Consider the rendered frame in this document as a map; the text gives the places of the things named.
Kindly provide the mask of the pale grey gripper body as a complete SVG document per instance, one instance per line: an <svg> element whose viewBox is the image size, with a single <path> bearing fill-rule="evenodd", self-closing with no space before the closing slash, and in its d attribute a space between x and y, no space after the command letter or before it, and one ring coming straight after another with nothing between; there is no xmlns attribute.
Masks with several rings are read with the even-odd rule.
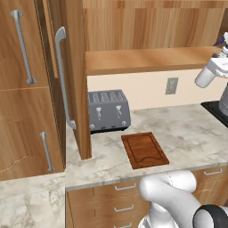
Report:
<svg viewBox="0 0 228 228"><path fill-rule="evenodd" d="M219 101L219 109L225 116L228 116L228 85L224 89L224 92Z"/></svg>

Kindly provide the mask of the purple and white spray bottle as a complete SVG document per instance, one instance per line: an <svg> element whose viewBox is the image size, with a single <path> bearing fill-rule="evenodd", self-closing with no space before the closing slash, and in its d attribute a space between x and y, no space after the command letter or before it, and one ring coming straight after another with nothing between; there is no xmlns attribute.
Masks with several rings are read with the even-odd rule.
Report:
<svg viewBox="0 0 228 228"><path fill-rule="evenodd" d="M221 45L221 44L228 45L228 32L224 32L223 36L216 41L214 46L218 46L218 45Z"/></svg>

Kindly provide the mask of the brown wooden cutting board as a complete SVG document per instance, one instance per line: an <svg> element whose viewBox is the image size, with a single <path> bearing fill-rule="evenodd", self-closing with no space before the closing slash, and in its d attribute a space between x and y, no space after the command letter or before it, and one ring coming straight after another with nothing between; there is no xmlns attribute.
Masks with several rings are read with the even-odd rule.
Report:
<svg viewBox="0 0 228 228"><path fill-rule="evenodd" d="M121 136L132 169L167 165L169 160L152 132Z"/></svg>

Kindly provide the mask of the open wooden cabinet door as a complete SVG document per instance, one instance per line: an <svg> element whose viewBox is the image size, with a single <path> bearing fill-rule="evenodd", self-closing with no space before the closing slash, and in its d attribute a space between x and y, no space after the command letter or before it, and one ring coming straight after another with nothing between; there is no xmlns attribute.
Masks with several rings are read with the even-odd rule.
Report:
<svg viewBox="0 0 228 228"><path fill-rule="evenodd" d="M87 101L86 47L82 0L43 0L53 64L61 83L55 48L55 34L66 30L61 41L61 59L66 86L69 117L76 122L72 129L81 159L92 157Z"/></svg>

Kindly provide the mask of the black hob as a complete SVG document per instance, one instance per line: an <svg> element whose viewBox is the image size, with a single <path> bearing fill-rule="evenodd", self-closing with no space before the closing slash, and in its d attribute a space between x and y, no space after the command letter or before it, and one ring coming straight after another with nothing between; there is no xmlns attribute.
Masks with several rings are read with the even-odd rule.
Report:
<svg viewBox="0 0 228 228"><path fill-rule="evenodd" d="M219 101L212 102L202 102L201 106L209 111L216 119L218 119L222 124L228 127L228 117L220 111L218 106Z"/></svg>

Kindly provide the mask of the wooden drawer front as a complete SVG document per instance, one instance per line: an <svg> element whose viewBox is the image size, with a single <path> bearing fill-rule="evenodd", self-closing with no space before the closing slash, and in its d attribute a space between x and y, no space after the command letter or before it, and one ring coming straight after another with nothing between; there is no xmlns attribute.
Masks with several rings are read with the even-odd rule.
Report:
<svg viewBox="0 0 228 228"><path fill-rule="evenodd" d="M137 228L142 219L143 216L122 217L117 219L101 220L94 223L74 225L73 228L114 228L114 225L122 226L130 224L130 222L132 223L131 228Z"/></svg>
<svg viewBox="0 0 228 228"><path fill-rule="evenodd" d="M117 185L118 187L124 187L124 186L132 185L133 183L136 183L136 187L131 190L115 191L114 189L114 185ZM103 201L103 200L113 200L119 197L135 195L139 193L138 184L139 184L139 180L136 179L129 182L114 183L109 185L85 188L81 190L69 191L68 192L69 201L72 202L74 205L79 205L82 203L90 203L90 202Z"/></svg>
<svg viewBox="0 0 228 228"><path fill-rule="evenodd" d="M116 213L116 208L128 208L134 204L132 210ZM100 201L95 203L87 203L71 208L74 219L77 224L86 221L93 222L102 219L111 219L117 216L124 216L130 213L146 213L150 207L150 203L141 199L138 195L115 200Z"/></svg>
<svg viewBox="0 0 228 228"><path fill-rule="evenodd" d="M204 171L215 172L220 168L223 173L219 175L203 175ZM226 206L228 204L228 166L211 167L193 171L197 180L197 188L193 193L201 205L215 204Z"/></svg>

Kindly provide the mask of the grey four-slot toaster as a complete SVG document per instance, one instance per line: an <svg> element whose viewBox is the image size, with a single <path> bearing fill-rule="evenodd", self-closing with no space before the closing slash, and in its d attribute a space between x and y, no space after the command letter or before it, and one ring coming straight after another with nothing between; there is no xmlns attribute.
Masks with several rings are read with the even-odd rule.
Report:
<svg viewBox="0 0 228 228"><path fill-rule="evenodd" d="M89 92L87 99L92 134L125 130L131 126L128 100L121 89Z"/></svg>

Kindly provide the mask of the short wooden cupboard door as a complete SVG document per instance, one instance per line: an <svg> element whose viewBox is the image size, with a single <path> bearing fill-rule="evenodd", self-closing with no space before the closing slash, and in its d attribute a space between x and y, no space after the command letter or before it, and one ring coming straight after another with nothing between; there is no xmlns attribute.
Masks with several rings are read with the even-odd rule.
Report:
<svg viewBox="0 0 228 228"><path fill-rule="evenodd" d="M48 171L41 132L55 171ZM62 172L65 168L61 138L50 89L0 92L0 181Z"/></svg>

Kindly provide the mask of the tall wooden cupboard door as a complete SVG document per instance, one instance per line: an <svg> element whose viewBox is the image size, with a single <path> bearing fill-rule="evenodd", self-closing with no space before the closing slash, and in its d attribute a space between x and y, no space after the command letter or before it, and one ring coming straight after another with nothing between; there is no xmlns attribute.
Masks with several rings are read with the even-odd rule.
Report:
<svg viewBox="0 0 228 228"><path fill-rule="evenodd" d="M35 84L27 83L20 41L12 10L23 12L20 26L28 62ZM48 87L43 34L45 14L43 0L0 0L0 91Z"/></svg>

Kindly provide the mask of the grey wall outlet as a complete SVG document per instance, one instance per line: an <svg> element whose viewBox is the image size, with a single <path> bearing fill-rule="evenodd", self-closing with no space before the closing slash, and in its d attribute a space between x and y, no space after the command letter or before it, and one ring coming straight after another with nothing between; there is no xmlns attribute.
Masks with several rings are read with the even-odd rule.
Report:
<svg viewBox="0 0 228 228"><path fill-rule="evenodd" d="M178 78L177 77L170 77L167 80L166 94L175 94L177 84L178 84Z"/></svg>

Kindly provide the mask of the open wooden wall cabinet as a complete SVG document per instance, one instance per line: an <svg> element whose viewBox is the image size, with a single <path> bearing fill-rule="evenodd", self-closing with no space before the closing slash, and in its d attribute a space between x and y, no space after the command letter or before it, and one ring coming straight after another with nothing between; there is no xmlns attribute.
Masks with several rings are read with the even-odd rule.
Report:
<svg viewBox="0 0 228 228"><path fill-rule="evenodd" d="M228 30L228 0L82 0L87 74L200 69Z"/></svg>

